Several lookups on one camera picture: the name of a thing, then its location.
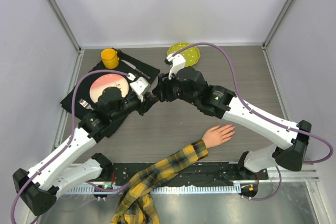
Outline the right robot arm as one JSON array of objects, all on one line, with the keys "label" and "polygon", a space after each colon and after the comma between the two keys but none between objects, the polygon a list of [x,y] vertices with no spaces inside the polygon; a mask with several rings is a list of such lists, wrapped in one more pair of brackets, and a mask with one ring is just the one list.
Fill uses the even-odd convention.
[{"label": "right robot arm", "polygon": [[183,100],[205,115],[240,124],[269,139],[271,146],[241,155],[237,173],[242,179],[274,166],[294,172],[302,169],[311,131],[309,122],[290,122],[267,113],[240,100],[234,91],[208,84],[192,67],[176,74],[160,74],[153,94],[161,102]]}]

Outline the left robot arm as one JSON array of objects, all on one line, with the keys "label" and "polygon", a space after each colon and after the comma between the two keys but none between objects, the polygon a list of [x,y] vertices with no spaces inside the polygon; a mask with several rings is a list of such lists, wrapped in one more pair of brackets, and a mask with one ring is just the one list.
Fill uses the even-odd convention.
[{"label": "left robot arm", "polygon": [[96,178],[107,181],[113,173],[113,164],[101,153],[94,154],[77,168],[66,169],[104,137],[111,136],[124,117],[133,111],[143,115],[157,101],[150,92],[124,98],[118,88],[104,89],[94,109],[67,140],[34,167],[20,168],[13,174],[18,196],[35,216],[41,216],[71,188]]}]

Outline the mannequin hand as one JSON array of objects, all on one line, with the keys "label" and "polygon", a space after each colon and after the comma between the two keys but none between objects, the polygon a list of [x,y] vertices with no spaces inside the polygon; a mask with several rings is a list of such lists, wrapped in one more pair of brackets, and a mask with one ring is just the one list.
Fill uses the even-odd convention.
[{"label": "mannequin hand", "polygon": [[209,130],[207,130],[202,140],[206,148],[213,148],[222,145],[229,141],[235,134],[235,127],[231,124],[220,126],[217,125]]}]

